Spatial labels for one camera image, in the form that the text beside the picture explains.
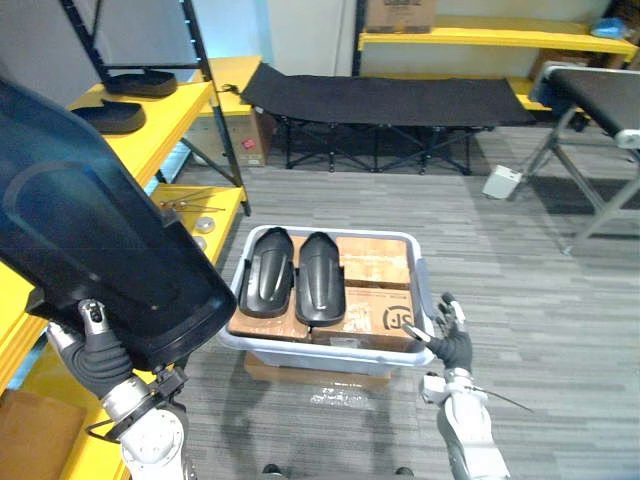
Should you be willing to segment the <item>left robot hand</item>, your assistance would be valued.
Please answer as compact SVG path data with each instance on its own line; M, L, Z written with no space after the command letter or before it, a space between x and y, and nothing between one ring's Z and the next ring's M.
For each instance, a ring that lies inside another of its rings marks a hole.
M84 299L77 308L83 320L83 337L55 322L49 323L46 337L72 376L102 399L133 375L133 364L109 325L104 305Z

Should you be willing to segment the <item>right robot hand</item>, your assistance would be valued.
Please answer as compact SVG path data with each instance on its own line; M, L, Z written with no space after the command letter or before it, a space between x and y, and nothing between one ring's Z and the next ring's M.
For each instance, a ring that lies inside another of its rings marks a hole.
M402 324L402 330L425 345L443 362L446 370L462 369L471 374L473 346L461 304L450 292L445 292L441 295L438 309L442 314L439 320L446 331L444 337L429 335L408 322Z

